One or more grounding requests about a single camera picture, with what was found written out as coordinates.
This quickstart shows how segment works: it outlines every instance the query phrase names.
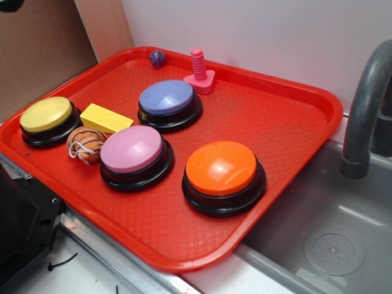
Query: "faucet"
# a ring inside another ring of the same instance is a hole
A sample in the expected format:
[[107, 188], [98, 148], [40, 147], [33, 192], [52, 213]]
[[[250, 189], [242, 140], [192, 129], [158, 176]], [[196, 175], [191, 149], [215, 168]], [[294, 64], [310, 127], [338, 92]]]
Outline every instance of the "faucet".
[[341, 173], [360, 179], [370, 151], [392, 156], [392, 40], [381, 43], [362, 73], [351, 107], [341, 156]]

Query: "sink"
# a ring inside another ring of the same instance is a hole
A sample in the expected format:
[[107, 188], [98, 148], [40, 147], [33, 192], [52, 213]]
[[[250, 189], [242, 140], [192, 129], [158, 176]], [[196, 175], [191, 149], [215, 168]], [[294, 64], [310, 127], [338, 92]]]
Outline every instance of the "sink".
[[348, 179], [341, 151], [325, 143], [245, 237], [243, 258], [301, 293], [391, 293], [392, 160], [372, 154], [369, 174]]

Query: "plastic tray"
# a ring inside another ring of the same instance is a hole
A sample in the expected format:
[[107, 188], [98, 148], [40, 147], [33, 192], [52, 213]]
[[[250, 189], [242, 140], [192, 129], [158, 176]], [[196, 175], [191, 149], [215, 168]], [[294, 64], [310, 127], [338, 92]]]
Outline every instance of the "plastic tray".
[[[82, 111], [95, 103], [135, 120], [148, 86], [192, 74], [190, 57], [163, 50], [167, 63], [148, 61], [156, 48], [127, 50], [92, 67], [43, 98], [64, 96]], [[287, 184], [339, 125], [343, 109], [330, 93], [214, 62], [214, 91], [201, 95], [202, 117], [187, 129], [164, 134], [175, 152], [172, 172], [134, 194], [109, 189], [99, 164], [68, 156], [65, 144], [32, 149], [21, 139], [22, 111], [0, 127], [0, 152], [56, 192], [74, 210], [151, 266], [174, 273], [202, 268], [230, 254]], [[248, 212], [216, 219], [186, 203], [181, 180], [189, 156], [202, 145], [233, 140], [248, 146], [267, 176], [266, 193]]]

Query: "white wall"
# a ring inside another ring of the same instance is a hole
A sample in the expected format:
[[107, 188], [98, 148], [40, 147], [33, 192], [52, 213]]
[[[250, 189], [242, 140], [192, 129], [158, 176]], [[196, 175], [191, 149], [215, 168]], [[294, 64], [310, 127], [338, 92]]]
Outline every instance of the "white wall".
[[157, 46], [330, 91], [350, 110], [391, 0], [122, 0], [135, 46]]

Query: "pink peg toy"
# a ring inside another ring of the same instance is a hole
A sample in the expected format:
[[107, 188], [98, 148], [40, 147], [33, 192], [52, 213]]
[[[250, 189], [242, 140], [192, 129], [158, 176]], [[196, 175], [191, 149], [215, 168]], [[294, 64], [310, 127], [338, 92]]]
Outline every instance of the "pink peg toy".
[[202, 49], [193, 49], [190, 56], [192, 58], [194, 74], [184, 77], [184, 81], [189, 83], [197, 93], [208, 95], [214, 89], [215, 71], [206, 70], [206, 62]]

